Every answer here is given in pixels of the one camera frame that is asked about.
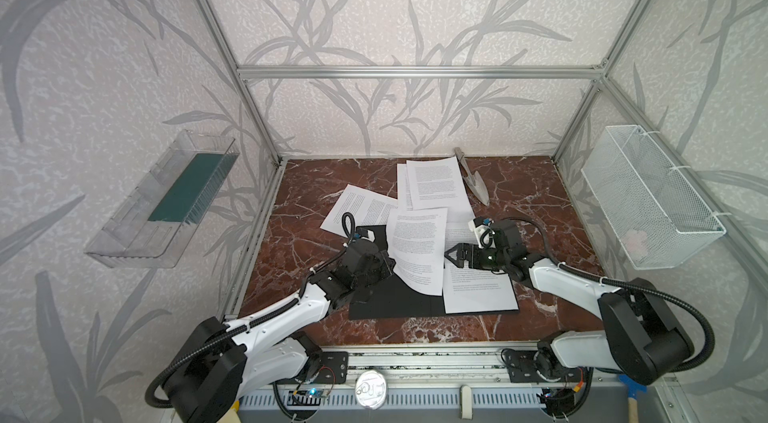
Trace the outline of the printed paper sheet top stack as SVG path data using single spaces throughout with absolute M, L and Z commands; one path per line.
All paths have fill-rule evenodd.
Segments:
M 447 209 L 392 210 L 386 223 L 388 254 L 394 273 L 412 290 L 443 293 Z

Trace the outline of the black folder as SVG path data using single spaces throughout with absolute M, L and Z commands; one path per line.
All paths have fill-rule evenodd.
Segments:
M 518 311 L 491 314 L 514 314 Z M 374 286 L 367 301 L 353 302 L 349 305 L 351 320 L 491 314 L 446 314 L 443 294 L 441 296 L 420 294 L 409 288 L 397 275 Z

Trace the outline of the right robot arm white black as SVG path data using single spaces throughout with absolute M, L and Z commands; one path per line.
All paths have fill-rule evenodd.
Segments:
M 521 223 L 543 229 L 531 218 L 475 218 L 469 224 L 474 242 L 450 244 L 444 255 L 459 269 L 502 275 L 564 299 L 599 318 L 602 327 L 554 333 L 540 340 L 535 352 L 514 353 L 513 367 L 530 368 L 545 381 L 557 382 L 571 369 L 586 368 L 648 385 L 710 358 L 714 330 L 694 306 L 642 278 L 627 282 L 570 266 L 554 257 L 549 243 L 543 252 L 531 252 L 522 241 Z

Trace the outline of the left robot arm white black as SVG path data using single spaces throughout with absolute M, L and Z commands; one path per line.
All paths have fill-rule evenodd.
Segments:
M 322 351 L 303 328 L 369 296 L 394 267 L 386 250 L 355 239 L 277 303 L 227 322 L 204 320 L 150 383 L 146 402 L 174 409 L 184 422 L 217 422 L 255 389 L 315 376 Z

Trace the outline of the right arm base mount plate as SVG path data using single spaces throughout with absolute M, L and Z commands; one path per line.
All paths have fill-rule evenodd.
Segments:
M 566 368 L 550 350 L 515 350 L 505 348 L 501 360 L 511 383 L 565 383 L 582 380 L 577 368 Z

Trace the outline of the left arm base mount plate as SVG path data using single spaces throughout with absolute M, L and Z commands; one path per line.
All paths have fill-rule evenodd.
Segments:
M 298 379 L 306 383 L 343 384 L 347 380 L 349 353 L 320 351 L 311 354 Z

